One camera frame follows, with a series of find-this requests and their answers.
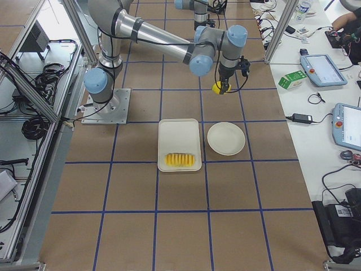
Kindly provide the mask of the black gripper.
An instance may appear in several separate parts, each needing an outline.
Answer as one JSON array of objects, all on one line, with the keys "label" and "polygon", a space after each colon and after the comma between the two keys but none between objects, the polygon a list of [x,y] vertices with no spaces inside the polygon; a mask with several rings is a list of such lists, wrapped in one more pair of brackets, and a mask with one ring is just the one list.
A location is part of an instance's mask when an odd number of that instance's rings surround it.
[{"label": "black gripper", "polygon": [[231,84],[229,83],[229,78],[234,75],[235,68],[229,68],[225,66],[218,67],[219,73],[219,94],[223,95],[225,92],[229,92],[231,90]]}]

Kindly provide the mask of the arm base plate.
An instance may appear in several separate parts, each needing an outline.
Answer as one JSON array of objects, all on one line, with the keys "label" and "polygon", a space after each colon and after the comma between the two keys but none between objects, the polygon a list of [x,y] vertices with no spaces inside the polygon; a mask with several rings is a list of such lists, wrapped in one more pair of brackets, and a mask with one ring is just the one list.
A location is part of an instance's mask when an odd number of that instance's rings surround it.
[{"label": "arm base plate", "polygon": [[94,103],[91,95],[88,95],[87,103],[92,103],[92,106],[86,107],[84,115],[87,116],[81,119],[81,123],[85,125],[112,125],[127,123],[127,115],[130,103],[131,89],[114,89],[112,100],[105,106],[104,109],[95,113],[102,108],[100,104]]}]

